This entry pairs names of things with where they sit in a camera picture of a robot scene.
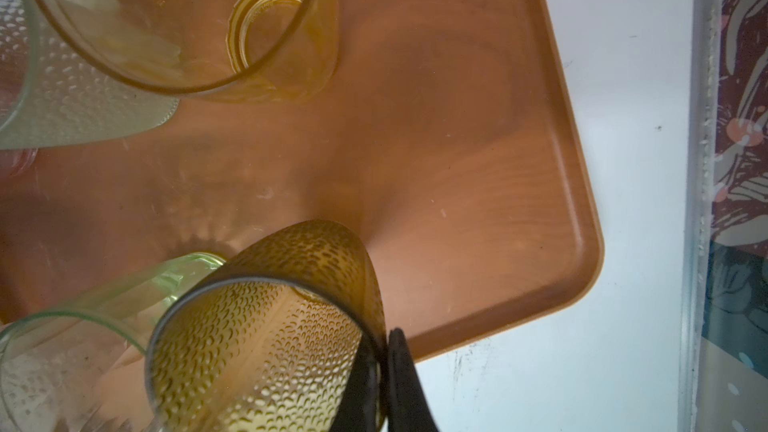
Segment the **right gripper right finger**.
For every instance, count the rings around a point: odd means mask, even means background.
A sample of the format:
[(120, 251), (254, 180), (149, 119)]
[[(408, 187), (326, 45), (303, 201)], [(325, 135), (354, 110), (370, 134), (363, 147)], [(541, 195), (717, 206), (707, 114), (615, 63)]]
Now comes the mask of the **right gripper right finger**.
[(402, 329), (389, 333), (387, 355), (390, 432), (438, 432)]

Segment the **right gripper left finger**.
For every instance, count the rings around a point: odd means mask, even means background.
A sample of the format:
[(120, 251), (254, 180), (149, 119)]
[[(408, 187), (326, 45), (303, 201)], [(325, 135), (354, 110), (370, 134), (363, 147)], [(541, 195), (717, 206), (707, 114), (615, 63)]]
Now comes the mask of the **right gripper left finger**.
[(329, 431), (378, 431), (378, 395), (378, 363), (369, 341), (363, 337)]

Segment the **tall brown textured glass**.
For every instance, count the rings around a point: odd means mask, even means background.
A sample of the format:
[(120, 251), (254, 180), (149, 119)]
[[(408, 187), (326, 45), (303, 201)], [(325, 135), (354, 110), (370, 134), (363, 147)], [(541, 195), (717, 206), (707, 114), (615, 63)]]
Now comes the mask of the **tall brown textured glass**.
[(329, 431), (361, 339), (387, 367), (385, 316), (362, 240), (330, 220), (263, 237), (182, 295), (146, 351), (166, 431)]

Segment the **bright green clear glass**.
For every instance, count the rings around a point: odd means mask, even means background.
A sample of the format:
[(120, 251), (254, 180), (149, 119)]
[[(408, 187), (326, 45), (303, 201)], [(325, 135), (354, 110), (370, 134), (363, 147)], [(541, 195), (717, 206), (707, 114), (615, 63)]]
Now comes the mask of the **bright green clear glass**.
[(161, 431), (145, 355), (163, 314), (224, 264), (190, 253), (1, 330), (4, 431)]

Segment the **yellow clear glass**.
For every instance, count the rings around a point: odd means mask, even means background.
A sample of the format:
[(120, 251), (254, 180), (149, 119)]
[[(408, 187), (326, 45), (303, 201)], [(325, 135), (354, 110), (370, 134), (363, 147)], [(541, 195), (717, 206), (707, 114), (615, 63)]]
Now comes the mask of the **yellow clear glass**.
[(109, 77), (178, 98), (292, 103), (336, 67), (338, 0), (36, 0)]

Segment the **pale green textured glass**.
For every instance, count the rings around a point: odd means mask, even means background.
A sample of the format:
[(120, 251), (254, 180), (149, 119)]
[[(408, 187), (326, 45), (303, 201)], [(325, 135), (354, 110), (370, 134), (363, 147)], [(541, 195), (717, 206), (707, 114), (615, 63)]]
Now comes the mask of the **pale green textured glass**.
[(1, 0), (1, 147), (34, 149), (137, 134), (167, 122), (175, 98), (90, 65), (34, 0)]

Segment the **pink ribbed clear glass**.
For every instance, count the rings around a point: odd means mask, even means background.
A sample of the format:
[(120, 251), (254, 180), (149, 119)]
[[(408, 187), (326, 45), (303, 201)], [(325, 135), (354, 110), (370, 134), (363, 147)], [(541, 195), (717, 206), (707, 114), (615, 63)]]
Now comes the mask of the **pink ribbed clear glass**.
[(0, 153), (0, 180), (16, 177), (29, 169), (35, 161), (38, 150), (2, 150)]

